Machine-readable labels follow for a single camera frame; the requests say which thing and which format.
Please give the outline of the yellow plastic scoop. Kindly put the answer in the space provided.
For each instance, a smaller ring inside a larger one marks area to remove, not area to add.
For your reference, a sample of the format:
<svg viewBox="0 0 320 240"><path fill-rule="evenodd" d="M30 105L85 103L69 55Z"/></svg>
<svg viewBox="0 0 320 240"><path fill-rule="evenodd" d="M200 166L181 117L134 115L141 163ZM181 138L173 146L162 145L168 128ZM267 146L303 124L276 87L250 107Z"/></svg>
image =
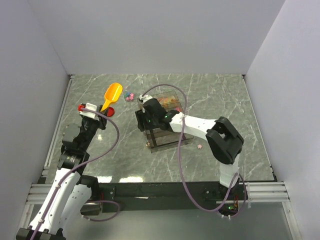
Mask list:
<svg viewBox="0 0 320 240"><path fill-rule="evenodd" d="M104 94L104 103L100 109L100 112L104 112L111 104L118 101L123 92L123 86L118 83L112 83Z"/></svg>

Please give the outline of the clear candy drawer box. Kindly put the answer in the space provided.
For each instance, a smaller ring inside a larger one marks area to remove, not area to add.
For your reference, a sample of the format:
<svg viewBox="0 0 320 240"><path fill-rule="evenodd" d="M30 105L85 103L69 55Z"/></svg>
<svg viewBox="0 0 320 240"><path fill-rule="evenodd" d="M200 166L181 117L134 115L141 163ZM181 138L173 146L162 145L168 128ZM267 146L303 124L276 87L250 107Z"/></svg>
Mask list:
<svg viewBox="0 0 320 240"><path fill-rule="evenodd" d="M151 103L143 108L143 101L138 99L139 110L135 112L138 129L146 137L146 146L155 153L178 146L180 134L173 132L169 120L173 113L182 112L178 95L174 90L152 96Z"/></svg>

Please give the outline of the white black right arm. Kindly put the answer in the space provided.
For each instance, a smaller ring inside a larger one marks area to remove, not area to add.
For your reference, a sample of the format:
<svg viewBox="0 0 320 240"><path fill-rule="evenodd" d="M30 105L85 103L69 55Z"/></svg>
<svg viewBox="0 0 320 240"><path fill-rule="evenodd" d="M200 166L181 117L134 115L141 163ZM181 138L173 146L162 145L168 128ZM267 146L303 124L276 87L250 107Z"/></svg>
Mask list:
<svg viewBox="0 0 320 240"><path fill-rule="evenodd" d="M172 133L184 132L206 140L214 158L220 163L221 197L230 200L237 194L233 177L239 172L239 154L244 139L226 117L204 119L174 109L166 110L150 95L141 95L138 101L142 107L135 115L140 131L161 129Z"/></svg>

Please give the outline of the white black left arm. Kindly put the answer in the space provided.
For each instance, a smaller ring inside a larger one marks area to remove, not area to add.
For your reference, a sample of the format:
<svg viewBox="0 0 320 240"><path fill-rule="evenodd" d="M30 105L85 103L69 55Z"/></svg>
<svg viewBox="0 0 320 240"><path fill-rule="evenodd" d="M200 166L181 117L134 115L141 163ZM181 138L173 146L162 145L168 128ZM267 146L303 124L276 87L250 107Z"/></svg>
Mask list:
<svg viewBox="0 0 320 240"><path fill-rule="evenodd" d="M80 216L87 202L99 202L98 179L84 175L90 163L87 149L98 129L105 130L107 113L81 105L81 125L70 125L62 140L61 155L52 186L28 227L20 228L17 240L64 240L67 226Z"/></svg>

